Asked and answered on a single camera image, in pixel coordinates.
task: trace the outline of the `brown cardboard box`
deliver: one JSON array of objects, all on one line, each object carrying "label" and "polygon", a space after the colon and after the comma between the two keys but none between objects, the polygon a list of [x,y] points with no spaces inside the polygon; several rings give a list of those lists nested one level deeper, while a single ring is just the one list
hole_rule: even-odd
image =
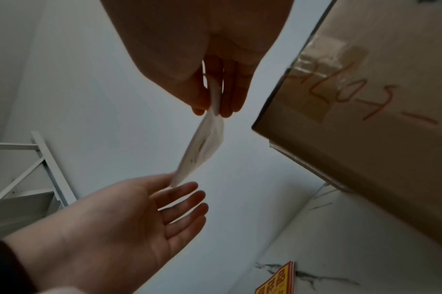
[{"label": "brown cardboard box", "polygon": [[253,129],[442,243],[442,2],[334,1]]}]

